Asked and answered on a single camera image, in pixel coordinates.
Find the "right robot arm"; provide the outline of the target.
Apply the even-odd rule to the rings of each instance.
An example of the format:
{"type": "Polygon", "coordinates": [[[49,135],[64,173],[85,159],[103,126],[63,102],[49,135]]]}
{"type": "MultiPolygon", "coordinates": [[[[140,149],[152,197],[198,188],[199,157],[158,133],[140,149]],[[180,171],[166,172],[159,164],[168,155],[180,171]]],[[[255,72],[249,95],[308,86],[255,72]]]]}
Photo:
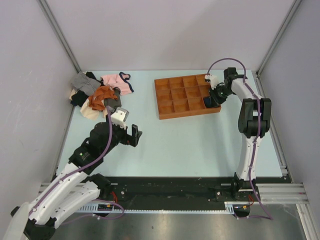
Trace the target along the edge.
{"type": "Polygon", "coordinates": [[[205,75],[205,81],[210,84],[207,106],[219,107],[230,95],[237,96],[241,102],[237,127],[242,147],[229,191],[235,200],[242,201],[249,193],[257,193],[256,162],[262,138],[271,126],[272,101],[255,93],[246,75],[238,74],[234,67],[228,67],[223,74],[223,82],[210,73],[205,75]]]}

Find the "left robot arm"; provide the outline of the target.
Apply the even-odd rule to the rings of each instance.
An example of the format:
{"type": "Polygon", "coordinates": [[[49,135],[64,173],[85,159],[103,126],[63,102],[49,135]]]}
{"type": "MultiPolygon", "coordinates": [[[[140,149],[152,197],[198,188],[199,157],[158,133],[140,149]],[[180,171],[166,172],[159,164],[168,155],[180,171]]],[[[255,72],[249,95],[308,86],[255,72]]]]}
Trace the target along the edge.
{"type": "Polygon", "coordinates": [[[11,211],[12,220],[5,240],[49,240],[56,229],[82,206],[94,200],[105,200],[112,192],[111,182],[92,172],[118,144],[136,147],[142,131],[133,124],[127,127],[110,120],[97,123],[78,147],[62,172],[32,202],[25,202],[11,211]]]}

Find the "navy underwear with white trim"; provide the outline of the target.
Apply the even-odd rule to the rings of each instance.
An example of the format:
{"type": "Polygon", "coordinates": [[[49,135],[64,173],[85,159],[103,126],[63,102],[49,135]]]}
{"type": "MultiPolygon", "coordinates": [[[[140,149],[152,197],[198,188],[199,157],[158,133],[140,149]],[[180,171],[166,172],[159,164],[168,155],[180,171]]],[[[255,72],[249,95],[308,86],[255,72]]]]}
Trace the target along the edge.
{"type": "Polygon", "coordinates": [[[203,98],[203,102],[206,108],[214,108],[215,107],[215,103],[212,101],[211,97],[204,97],[203,98]]]}

